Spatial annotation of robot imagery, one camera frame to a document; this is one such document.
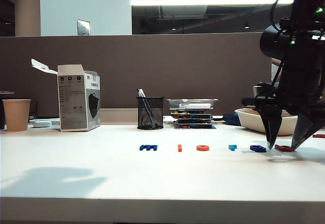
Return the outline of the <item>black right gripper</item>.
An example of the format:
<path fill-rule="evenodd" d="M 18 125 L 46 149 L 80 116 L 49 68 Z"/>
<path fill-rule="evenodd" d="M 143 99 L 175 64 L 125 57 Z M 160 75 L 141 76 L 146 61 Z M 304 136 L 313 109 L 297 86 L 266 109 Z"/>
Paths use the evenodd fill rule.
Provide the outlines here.
<path fill-rule="evenodd" d="M 261 116 L 268 148 L 275 144 L 282 111 L 298 115 L 291 147 L 297 149 L 305 140 L 324 126 L 324 109 L 320 97 L 324 89 L 324 56 L 272 58 L 277 66 L 272 83 L 256 85 L 256 95 L 244 98 L 244 107 Z"/>

